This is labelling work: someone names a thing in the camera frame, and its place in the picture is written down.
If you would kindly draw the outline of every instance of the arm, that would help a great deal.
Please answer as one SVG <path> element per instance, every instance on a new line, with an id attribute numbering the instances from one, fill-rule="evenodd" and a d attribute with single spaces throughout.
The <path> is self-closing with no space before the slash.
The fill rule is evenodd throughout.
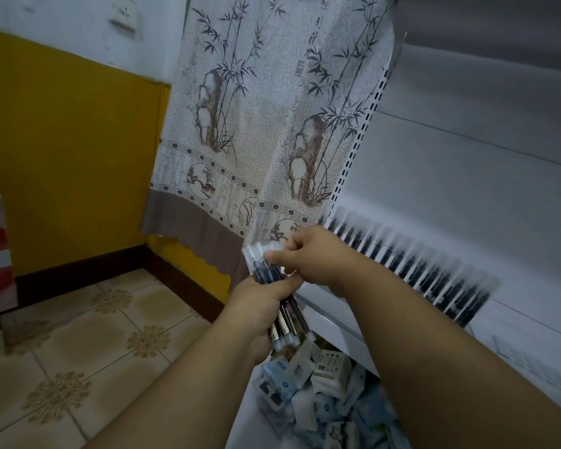
<path id="1" fill-rule="evenodd" d="M 270 352 L 267 331 L 279 301 L 301 283 L 297 276 L 241 282 L 203 336 L 87 448 L 223 448 L 251 372 Z"/>
<path id="2" fill-rule="evenodd" d="M 561 448 L 561 408 L 382 265 L 307 227 L 266 257 L 345 297 L 415 448 Z"/>

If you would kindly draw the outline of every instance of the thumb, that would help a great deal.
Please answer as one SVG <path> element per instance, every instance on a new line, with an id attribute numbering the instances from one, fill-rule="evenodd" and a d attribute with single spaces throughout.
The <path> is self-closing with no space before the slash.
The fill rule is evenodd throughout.
<path id="1" fill-rule="evenodd" d="M 268 250 L 264 252 L 264 260 L 270 264 L 277 266 L 284 266 L 285 268 L 296 270 L 298 269 L 299 254 L 296 250 Z"/>
<path id="2" fill-rule="evenodd" d="M 299 276 L 299 274 L 293 274 L 278 282 L 264 285 L 264 287 L 266 287 L 266 291 L 270 297 L 281 301 L 290 294 L 296 292 L 302 284 L 303 279 L 301 276 Z"/>

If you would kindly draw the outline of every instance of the right hand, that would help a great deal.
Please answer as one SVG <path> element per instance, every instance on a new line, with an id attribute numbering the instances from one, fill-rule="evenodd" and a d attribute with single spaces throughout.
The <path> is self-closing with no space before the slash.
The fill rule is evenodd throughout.
<path id="1" fill-rule="evenodd" d="M 296 271 L 305 281 L 326 285 L 338 296 L 344 296 L 344 279 L 359 257 L 362 256 L 319 225 L 299 229 L 282 250 L 264 253 L 267 262 L 284 266 L 286 274 Z"/>

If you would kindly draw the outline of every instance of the brown curtain trim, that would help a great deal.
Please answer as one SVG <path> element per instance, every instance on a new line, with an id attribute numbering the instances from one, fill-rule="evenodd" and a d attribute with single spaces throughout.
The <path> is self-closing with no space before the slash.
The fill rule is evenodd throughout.
<path id="1" fill-rule="evenodd" d="M 141 231 L 178 239 L 218 272 L 231 276 L 231 290 L 249 275 L 241 252 L 243 238 L 184 198 L 150 190 Z"/>

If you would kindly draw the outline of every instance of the tiled floor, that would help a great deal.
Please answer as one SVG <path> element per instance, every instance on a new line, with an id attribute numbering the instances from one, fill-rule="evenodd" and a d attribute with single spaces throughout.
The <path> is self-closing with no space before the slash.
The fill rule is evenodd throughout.
<path id="1" fill-rule="evenodd" d="M 12 312 L 3 325 L 0 448 L 76 449 L 209 323 L 138 269 Z"/>

